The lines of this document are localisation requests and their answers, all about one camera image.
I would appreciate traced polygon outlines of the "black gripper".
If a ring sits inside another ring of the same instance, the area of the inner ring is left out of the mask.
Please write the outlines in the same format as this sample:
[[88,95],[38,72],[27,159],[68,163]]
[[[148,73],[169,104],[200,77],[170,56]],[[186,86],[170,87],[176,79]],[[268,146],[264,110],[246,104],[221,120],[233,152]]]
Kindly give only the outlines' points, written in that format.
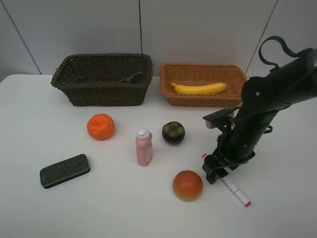
[[239,135],[236,138],[232,134],[221,134],[213,154],[203,155],[202,169],[206,173],[206,180],[214,184],[229,175],[225,168],[235,170],[239,165],[247,163],[255,156],[255,145],[255,134]]

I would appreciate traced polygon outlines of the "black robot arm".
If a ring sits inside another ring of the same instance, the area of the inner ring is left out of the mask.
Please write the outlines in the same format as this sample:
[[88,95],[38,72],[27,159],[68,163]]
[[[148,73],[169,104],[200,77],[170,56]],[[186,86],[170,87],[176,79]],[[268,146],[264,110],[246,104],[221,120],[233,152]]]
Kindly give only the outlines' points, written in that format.
[[261,136],[272,132],[270,123],[277,113],[293,104],[317,96],[317,51],[273,70],[266,77],[251,77],[241,92],[239,107],[225,108],[204,116],[208,128],[218,128],[214,152],[204,158],[202,169],[214,184],[255,156]]

